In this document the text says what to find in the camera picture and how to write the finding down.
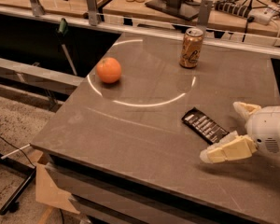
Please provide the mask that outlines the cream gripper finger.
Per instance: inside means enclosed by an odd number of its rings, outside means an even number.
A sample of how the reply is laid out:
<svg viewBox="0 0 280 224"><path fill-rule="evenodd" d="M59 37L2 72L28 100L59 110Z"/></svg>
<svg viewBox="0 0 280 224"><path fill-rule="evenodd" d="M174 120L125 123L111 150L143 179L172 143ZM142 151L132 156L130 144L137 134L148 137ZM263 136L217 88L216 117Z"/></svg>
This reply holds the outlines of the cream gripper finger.
<svg viewBox="0 0 280 224"><path fill-rule="evenodd" d="M247 104L243 102L234 102L233 108L245 121L248 121L254 113L261 110L260 105Z"/></svg>
<svg viewBox="0 0 280 224"><path fill-rule="evenodd" d="M250 158L257 151L258 147L251 137L247 134L239 135L234 131L203 150L200 153L200 159L211 164L238 161Z"/></svg>

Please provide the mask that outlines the white rounded gripper body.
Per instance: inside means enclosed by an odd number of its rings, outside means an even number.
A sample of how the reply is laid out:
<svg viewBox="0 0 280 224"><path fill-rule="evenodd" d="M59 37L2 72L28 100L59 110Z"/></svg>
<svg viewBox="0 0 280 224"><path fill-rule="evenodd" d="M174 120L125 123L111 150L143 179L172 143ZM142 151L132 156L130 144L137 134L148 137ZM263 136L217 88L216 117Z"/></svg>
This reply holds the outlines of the white rounded gripper body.
<svg viewBox="0 0 280 224"><path fill-rule="evenodd" d="M280 155L280 106L257 111L247 120L245 128L260 152Z"/></svg>

